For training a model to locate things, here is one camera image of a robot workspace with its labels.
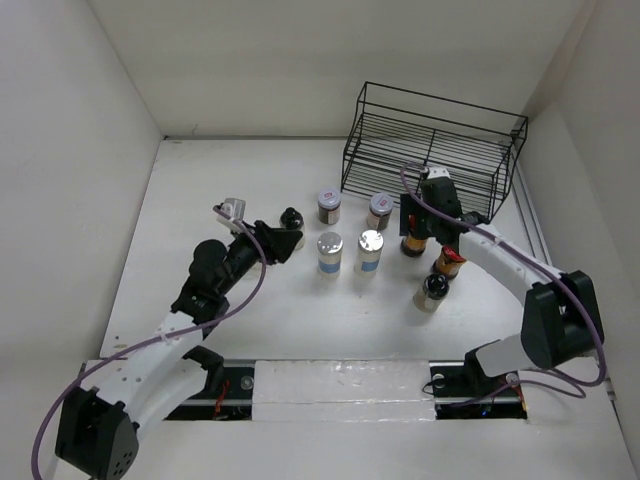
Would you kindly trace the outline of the red lid sauce jar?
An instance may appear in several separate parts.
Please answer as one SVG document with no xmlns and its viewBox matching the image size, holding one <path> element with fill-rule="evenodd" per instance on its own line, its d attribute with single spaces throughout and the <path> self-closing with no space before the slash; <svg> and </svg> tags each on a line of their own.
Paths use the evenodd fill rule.
<svg viewBox="0 0 640 480">
<path fill-rule="evenodd" d="M 401 233 L 403 239 L 400 244 L 401 251 L 409 257 L 421 256 L 429 238 L 429 229 L 424 216 L 409 214 L 406 228 Z"/>
<path fill-rule="evenodd" d="M 451 281 L 458 276 L 461 267 L 466 262 L 467 259 L 462 257 L 452 247 L 442 246 L 439 256 L 432 264 L 431 271 L 434 274 L 443 275 Z"/>
</svg>

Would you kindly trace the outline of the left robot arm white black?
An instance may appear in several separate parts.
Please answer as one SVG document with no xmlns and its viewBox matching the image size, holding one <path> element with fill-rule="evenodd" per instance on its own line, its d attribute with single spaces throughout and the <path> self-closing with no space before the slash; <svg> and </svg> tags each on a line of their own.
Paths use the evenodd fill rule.
<svg viewBox="0 0 640 480">
<path fill-rule="evenodd" d="M 187 280 L 154 337 L 126 348 L 111 376 L 66 394 L 55 444 L 59 459 L 93 479 L 120 479 L 152 426 L 189 397 L 220 390 L 223 359 L 202 343 L 232 315 L 227 294 L 255 264 L 285 263 L 303 237 L 262 221 L 228 227 L 230 245 L 206 240 L 195 248 Z"/>
</svg>

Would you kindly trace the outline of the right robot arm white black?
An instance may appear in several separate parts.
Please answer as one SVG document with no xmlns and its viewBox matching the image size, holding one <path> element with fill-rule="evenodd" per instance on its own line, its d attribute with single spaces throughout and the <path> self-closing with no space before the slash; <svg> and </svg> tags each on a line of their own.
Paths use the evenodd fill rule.
<svg viewBox="0 0 640 480">
<path fill-rule="evenodd" d="M 401 197 L 401 232 L 420 233 L 482 268 L 522 305 L 519 333 L 466 353 L 456 380 L 470 402 L 522 385 L 520 371 L 549 375 L 583 398 L 600 385 L 607 367 L 604 331 L 593 282 L 584 272 L 563 272 L 506 240 L 478 212 L 462 213 L 444 168 L 425 169 L 417 190 Z"/>
</svg>

